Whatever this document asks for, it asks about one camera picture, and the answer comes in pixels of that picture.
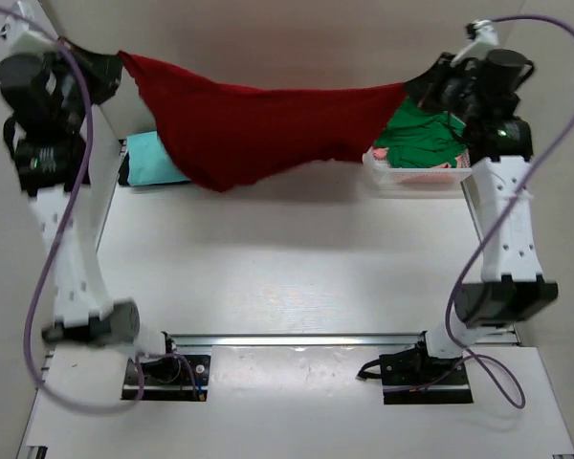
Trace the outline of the red t shirt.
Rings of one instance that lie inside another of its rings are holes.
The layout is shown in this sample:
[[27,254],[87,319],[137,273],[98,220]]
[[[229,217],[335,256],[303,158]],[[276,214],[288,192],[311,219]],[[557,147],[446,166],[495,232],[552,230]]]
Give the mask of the red t shirt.
[[217,192],[319,161],[358,162],[406,96],[400,83],[263,90],[120,52],[175,166]]

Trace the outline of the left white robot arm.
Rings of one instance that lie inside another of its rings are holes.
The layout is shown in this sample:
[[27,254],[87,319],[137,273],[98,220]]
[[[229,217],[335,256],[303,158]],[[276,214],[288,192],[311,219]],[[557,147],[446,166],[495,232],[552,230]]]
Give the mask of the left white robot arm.
[[161,381],[180,372],[167,334],[147,327],[131,298],[105,285],[98,241],[117,179],[118,159],[93,171],[94,105],[115,95],[120,60],[60,44],[14,45],[0,61],[0,95],[12,110],[4,124],[21,191],[36,218],[47,259],[33,293],[54,295],[42,327],[48,345],[115,347],[147,359]]

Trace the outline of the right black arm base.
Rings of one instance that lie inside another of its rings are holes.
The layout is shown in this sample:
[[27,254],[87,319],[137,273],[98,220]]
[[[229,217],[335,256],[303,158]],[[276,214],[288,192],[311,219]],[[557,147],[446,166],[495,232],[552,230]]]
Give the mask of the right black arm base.
[[384,405],[472,404],[464,359],[430,357],[424,344],[381,354],[359,370],[360,381],[382,383]]

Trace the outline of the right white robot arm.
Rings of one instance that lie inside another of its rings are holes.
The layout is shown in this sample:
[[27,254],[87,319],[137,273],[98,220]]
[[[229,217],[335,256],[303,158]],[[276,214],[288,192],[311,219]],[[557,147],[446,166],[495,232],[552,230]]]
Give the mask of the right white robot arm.
[[535,71],[532,61],[506,49],[482,57],[443,53],[405,85],[419,107],[464,122],[471,173],[462,189],[475,224],[480,279],[459,277],[443,324],[425,333],[425,350],[409,360],[410,374],[431,383],[443,360],[459,358],[478,339],[524,322],[554,302],[556,282],[545,279],[531,223],[531,194],[522,180],[532,169],[529,124],[516,116],[517,90]]

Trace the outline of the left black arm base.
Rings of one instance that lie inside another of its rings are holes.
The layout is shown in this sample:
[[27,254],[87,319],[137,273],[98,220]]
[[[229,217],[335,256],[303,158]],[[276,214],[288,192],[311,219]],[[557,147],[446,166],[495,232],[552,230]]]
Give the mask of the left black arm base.
[[209,347],[185,346],[166,337],[167,357],[142,359],[126,365],[121,399],[150,402],[203,403],[209,397],[211,350]]

